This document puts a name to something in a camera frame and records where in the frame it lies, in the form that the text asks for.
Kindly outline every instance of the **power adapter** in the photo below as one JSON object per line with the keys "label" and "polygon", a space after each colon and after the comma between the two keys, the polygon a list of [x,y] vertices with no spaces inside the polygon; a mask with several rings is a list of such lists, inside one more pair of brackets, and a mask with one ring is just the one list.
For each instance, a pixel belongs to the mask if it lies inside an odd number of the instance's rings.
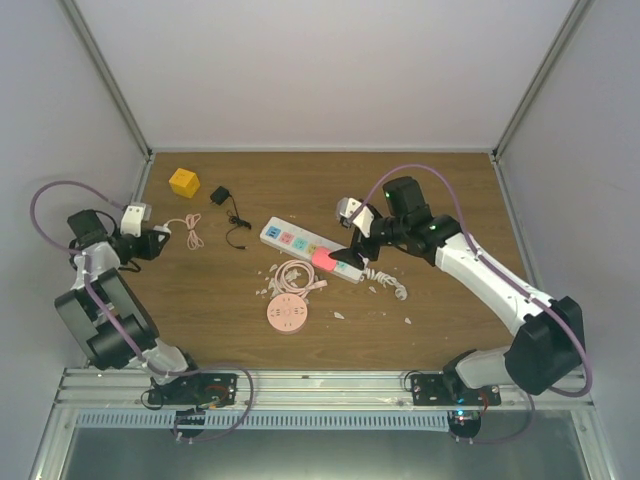
{"label": "power adapter", "polygon": [[218,187],[216,188],[216,191],[209,196],[209,198],[211,199],[212,203],[215,203],[216,205],[222,205],[224,201],[230,196],[231,194],[229,193],[229,190],[224,187]]}
{"label": "power adapter", "polygon": [[216,190],[209,196],[209,198],[211,199],[211,202],[215,203],[216,205],[222,205],[227,200],[227,198],[231,198],[231,201],[233,202],[233,209],[235,210],[235,215],[231,210],[227,210],[227,215],[229,216],[229,223],[233,225],[233,228],[231,228],[231,230],[227,232],[227,234],[225,235],[225,239],[227,243],[231,245],[233,248],[237,250],[246,250],[247,247],[245,247],[244,245],[234,245],[229,241],[229,234],[233,232],[235,229],[244,227],[251,230],[251,224],[246,220],[243,220],[242,218],[240,218],[240,214],[238,213],[238,207],[236,206],[236,201],[233,198],[233,195],[231,195],[228,189],[220,186],[216,188]]}

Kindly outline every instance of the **wooden table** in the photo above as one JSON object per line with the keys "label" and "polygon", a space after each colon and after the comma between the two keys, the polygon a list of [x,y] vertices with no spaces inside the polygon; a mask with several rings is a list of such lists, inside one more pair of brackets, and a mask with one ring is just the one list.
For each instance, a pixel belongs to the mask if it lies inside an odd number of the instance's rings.
{"label": "wooden table", "polygon": [[[250,368],[278,369],[439,369],[471,348],[505,345],[511,337],[502,323],[456,280],[425,261],[383,249],[373,266],[397,276],[409,298],[364,282],[354,285],[326,275],[329,285],[309,295],[307,325],[295,335],[277,333],[266,320],[272,264],[289,257],[259,240],[271,216],[342,244],[351,232],[334,218],[343,196],[364,196],[394,166],[426,163],[456,189],[471,232],[492,255],[522,275],[516,243],[493,169],[486,155],[404,153],[173,153],[159,154],[144,201],[153,206],[152,223],[201,213],[196,231],[204,248],[190,251],[186,230],[172,224],[162,256],[141,262],[143,271],[126,279],[158,325],[161,338],[191,353],[196,361],[233,361]],[[176,168],[198,174],[194,198],[175,195],[168,184]],[[440,182],[427,172],[418,179],[434,214],[454,214]],[[225,243],[227,209],[211,204],[219,185],[234,195],[241,216],[253,229],[231,238],[247,250]],[[387,213],[382,192],[373,198]],[[345,319],[334,317],[339,312]]]}

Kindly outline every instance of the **power strip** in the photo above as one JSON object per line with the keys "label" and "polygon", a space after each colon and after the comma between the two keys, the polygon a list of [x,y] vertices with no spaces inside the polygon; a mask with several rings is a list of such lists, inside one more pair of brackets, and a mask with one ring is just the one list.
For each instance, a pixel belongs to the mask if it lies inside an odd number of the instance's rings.
{"label": "power strip", "polygon": [[[332,252],[345,248],[339,243],[332,242],[304,228],[296,227],[278,217],[271,217],[271,220],[260,232],[260,240],[281,252],[309,263],[311,263],[313,252],[318,247],[328,248]],[[331,273],[351,283],[359,283],[364,271],[344,262],[338,262]]]}

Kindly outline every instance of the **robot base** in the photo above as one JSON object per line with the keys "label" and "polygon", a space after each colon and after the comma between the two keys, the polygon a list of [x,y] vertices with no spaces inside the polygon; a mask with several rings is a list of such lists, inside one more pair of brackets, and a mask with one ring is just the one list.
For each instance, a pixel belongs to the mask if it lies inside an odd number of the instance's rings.
{"label": "robot base", "polygon": [[158,385],[152,379],[145,404],[152,410],[170,405],[212,404],[220,408],[235,403],[237,383],[238,376],[231,373],[199,373],[166,385]]}
{"label": "robot base", "polygon": [[486,386],[478,390],[466,390],[458,395],[457,400],[453,398],[444,383],[444,375],[441,373],[415,373],[409,376],[411,380],[411,395],[415,406],[463,406],[482,407],[484,399],[480,392],[486,397],[489,406],[496,406],[502,403],[500,390],[497,386]]}

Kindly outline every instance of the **yellow cube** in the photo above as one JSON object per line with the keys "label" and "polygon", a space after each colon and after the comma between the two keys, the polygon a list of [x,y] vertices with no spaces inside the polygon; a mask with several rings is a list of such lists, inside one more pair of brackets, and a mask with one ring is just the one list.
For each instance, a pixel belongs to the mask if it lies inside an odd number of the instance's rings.
{"label": "yellow cube", "polygon": [[200,180],[195,173],[179,168],[169,179],[169,185],[174,193],[191,198],[200,188]]}

